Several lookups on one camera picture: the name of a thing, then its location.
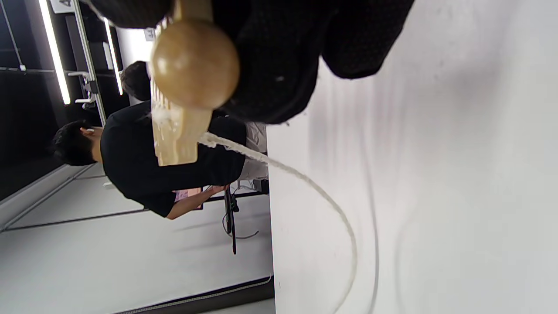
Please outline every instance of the black t-shirt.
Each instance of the black t-shirt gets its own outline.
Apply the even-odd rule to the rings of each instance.
[[[101,137],[105,174],[126,198],[166,217],[175,203],[174,191],[226,185],[240,177],[245,157],[222,146],[198,144],[197,162],[159,166],[150,110],[147,101],[113,113]],[[233,118],[212,119],[209,131],[246,145],[246,125]]]

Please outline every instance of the ear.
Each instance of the ear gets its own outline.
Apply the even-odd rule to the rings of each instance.
[[[85,136],[95,135],[95,130],[93,130],[93,129],[86,129],[86,128],[82,127],[79,130],[81,131],[81,134],[83,134]]]

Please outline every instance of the black wall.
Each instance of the black wall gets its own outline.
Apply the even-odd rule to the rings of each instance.
[[[6,20],[0,15],[0,200],[61,166],[49,152],[56,130],[71,121],[86,119],[100,125],[96,110],[85,111],[80,104],[65,106],[37,0],[3,0],[23,64],[19,68]],[[92,45],[107,41],[104,23],[81,6],[88,39]],[[85,60],[76,60],[66,18],[51,15],[64,70],[83,70]],[[116,32],[112,32],[121,64]],[[107,116],[127,105],[120,96],[114,73],[98,70],[98,83]],[[78,78],[68,78],[72,101],[84,98]]]

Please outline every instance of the wooden handle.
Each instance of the wooden handle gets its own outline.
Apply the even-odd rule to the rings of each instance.
[[[233,94],[238,54],[212,23],[211,0],[176,0],[151,56],[152,120],[160,166],[193,163],[213,109]]]

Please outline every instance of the black stand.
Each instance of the black stand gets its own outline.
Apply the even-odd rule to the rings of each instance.
[[[231,195],[230,188],[227,188],[225,190],[225,230],[233,238],[233,254],[235,255],[237,253],[237,232],[234,227],[234,213],[238,211],[236,197]]]

